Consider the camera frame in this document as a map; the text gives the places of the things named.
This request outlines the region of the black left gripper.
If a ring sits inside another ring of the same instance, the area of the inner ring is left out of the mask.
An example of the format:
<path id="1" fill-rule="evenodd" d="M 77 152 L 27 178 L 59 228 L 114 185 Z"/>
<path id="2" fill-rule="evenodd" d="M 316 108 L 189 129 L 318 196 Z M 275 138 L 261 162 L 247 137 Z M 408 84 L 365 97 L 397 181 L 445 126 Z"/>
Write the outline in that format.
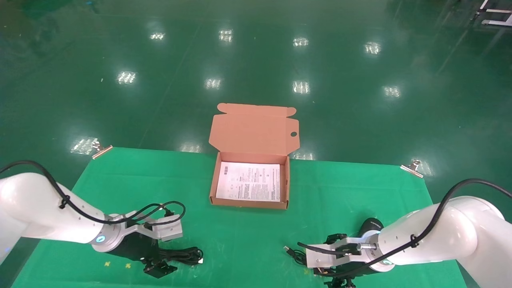
<path id="1" fill-rule="evenodd" d="M 143 271 L 154 278 L 165 277 L 178 269 L 161 261 L 158 240 L 137 232 L 124 235 L 107 253 L 133 261 L 148 261 Z"/>

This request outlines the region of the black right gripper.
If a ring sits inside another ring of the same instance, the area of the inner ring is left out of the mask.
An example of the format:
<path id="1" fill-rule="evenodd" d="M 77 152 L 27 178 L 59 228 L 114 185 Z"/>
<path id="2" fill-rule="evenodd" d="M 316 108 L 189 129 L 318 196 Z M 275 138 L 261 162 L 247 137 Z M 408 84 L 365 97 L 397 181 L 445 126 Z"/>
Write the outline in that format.
<path id="1" fill-rule="evenodd" d="M 331 234 L 326 238 L 326 244 L 334 244 L 336 241 L 347 238 L 347 234 Z M 315 268 L 315 275 L 332 278 L 324 282 L 328 288 L 356 288 L 353 278 L 369 274 L 384 273 L 385 266 L 380 264 L 343 264 L 334 268 Z"/>

